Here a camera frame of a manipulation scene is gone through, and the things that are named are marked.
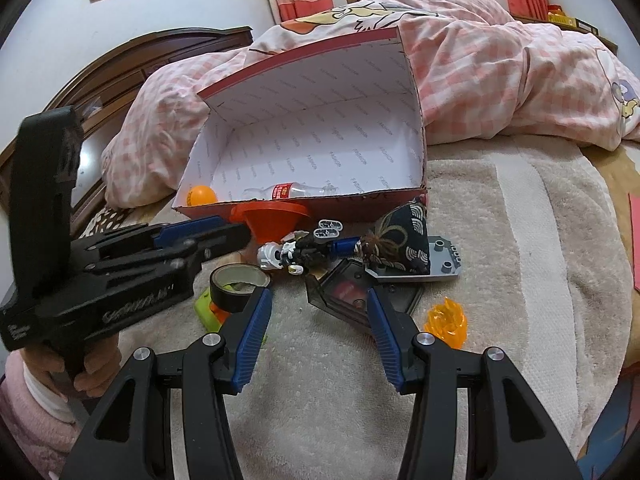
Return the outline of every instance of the lime green object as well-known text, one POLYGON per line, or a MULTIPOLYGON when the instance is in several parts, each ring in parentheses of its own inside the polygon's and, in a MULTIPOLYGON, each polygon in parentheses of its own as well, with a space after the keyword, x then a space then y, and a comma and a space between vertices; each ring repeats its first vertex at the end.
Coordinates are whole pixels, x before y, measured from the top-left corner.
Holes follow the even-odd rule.
POLYGON ((205 290, 202 295, 196 300, 193 306, 200 322, 204 325, 204 328, 209 332, 217 332, 222 326, 218 321, 216 315, 209 309, 211 304, 211 294, 209 289, 205 290))

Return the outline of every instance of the bottle label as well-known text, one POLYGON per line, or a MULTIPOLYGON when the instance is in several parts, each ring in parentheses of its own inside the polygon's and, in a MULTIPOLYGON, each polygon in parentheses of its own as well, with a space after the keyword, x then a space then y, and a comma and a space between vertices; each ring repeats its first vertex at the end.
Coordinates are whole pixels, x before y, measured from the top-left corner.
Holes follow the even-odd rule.
POLYGON ((272 200, 277 200, 279 198, 289 198, 289 191, 291 191, 291 186, 293 182, 289 182, 288 184, 277 184, 273 187, 273 193, 271 194, 272 200))

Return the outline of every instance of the roll of tape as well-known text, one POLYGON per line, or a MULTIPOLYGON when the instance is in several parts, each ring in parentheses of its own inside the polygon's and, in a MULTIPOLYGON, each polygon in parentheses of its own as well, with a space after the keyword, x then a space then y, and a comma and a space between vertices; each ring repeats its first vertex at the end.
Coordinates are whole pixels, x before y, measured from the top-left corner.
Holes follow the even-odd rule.
POLYGON ((227 312, 242 312, 254 288, 271 285, 271 278, 259 267, 228 264, 209 276, 211 301, 227 312))

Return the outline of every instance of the white cuff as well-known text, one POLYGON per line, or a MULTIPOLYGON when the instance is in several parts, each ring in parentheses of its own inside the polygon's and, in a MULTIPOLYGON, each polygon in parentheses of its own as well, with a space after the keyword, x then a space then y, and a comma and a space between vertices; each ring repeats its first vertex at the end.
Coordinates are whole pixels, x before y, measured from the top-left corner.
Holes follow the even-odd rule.
POLYGON ((26 364, 22 364, 22 369, 24 370, 24 383, 27 385, 31 397, 33 397, 44 411, 49 413, 53 418, 66 424, 71 424, 76 421, 76 418, 61 397, 57 396, 37 380, 27 368, 26 364))

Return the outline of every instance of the orange ball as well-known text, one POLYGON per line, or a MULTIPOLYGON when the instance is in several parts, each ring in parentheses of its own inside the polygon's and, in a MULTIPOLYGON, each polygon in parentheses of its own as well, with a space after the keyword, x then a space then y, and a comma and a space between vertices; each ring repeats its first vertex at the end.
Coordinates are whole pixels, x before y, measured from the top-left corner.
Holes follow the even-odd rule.
POLYGON ((215 204, 218 197, 209 186, 193 186, 187 195, 187 206, 215 204))

